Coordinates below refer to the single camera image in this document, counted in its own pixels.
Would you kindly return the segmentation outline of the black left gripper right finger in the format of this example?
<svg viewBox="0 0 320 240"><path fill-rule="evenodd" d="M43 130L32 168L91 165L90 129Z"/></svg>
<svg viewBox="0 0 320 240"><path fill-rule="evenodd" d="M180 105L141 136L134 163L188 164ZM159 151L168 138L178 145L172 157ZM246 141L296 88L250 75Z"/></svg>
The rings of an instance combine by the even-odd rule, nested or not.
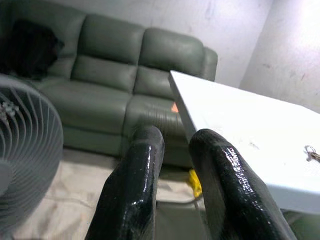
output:
<svg viewBox="0 0 320 240"><path fill-rule="evenodd" d="M188 149L211 240L297 240L266 184L227 139L201 129Z"/></svg>

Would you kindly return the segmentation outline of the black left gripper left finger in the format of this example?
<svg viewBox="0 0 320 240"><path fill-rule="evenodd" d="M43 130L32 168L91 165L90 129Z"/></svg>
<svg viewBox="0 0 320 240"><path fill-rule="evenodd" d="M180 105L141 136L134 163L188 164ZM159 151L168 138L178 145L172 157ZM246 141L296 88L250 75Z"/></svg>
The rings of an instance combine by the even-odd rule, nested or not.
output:
<svg viewBox="0 0 320 240"><path fill-rule="evenodd" d="M140 126L106 179L84 240L154 240L156 195L165 143L154 125Z"/></svg>

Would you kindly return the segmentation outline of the yellow object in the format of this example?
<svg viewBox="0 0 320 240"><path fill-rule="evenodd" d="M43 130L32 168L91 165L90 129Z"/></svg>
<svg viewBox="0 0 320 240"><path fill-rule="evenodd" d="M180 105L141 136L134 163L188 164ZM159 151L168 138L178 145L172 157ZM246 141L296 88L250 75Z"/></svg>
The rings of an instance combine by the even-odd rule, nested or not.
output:
<svg viewBox="0 0 320 240"><path fill-rule="evenodd" d="M188 182L190 187L192 188L193 195L195 198L198 198L201 196L202 192L202 186L200 183L200 180L196 174L196 171L194 169L189 170L188 172Z"/></svg>

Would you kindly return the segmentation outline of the white table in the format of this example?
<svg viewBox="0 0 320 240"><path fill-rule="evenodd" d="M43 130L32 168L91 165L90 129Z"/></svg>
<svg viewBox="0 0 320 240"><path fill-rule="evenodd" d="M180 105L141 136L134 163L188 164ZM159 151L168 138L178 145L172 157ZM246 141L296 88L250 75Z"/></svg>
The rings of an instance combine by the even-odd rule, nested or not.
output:
<svg viewBox="0 0 320 240"><path fill-rule="evenodd" d="M210 129L227 139L284 210L320 215L320 113L172 70L187 139Z"/></svg>

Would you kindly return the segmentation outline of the beige floor mat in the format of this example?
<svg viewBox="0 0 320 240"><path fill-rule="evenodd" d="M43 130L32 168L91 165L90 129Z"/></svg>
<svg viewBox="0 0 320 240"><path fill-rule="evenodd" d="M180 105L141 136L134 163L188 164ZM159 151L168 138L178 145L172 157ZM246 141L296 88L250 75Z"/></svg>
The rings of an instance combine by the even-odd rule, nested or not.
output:
<svg viewBox="0 0 320 240"><path fill-rule="evenodd" d="M84 240L116 158L64 149L45 197L13 240ZM194 203L188 171L163 165L156 198L155 240L208 240L202 202Z"/></svg>

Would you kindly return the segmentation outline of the green leather sofa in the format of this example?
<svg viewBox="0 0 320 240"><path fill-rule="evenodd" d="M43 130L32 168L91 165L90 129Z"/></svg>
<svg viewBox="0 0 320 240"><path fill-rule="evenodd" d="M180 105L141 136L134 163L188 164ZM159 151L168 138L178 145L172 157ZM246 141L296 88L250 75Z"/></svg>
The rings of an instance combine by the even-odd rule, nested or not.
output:
<svg viewBox="0 0 320 240"><path fill-rule="evenodd" d="M15 21L50 28L64 42L41 80L26 78L56 107L69 148L122 156L134 129L155 125L165 165L190 168L188 141L170 71L214 81L217 53L195 37L47 0L0 0L0 43Z"/></svg>

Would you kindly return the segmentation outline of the grey electric fan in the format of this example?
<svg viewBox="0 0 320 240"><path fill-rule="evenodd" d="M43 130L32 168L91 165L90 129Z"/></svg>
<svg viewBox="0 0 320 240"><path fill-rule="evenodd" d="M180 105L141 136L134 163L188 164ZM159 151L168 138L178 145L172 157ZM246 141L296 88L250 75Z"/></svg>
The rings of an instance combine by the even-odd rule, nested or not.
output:
<svg viewBox="0 0 320 240"><path fill-rule="evenodd" d="M63 126L50 100L31 84L0 74L0 240L30 217L63 158Z"/></svg>

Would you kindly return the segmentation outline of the black cushion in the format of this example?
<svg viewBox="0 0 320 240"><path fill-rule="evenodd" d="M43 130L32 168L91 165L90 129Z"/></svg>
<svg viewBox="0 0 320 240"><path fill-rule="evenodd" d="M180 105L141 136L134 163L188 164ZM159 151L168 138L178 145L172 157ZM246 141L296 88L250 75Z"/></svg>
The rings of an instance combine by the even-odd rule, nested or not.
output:
<svg viewBox="0 0 320 240"><path fill-rule="evenodd" d="M0 43L0 73L40 81L64 46L51 28L18 19Z"/></svg>

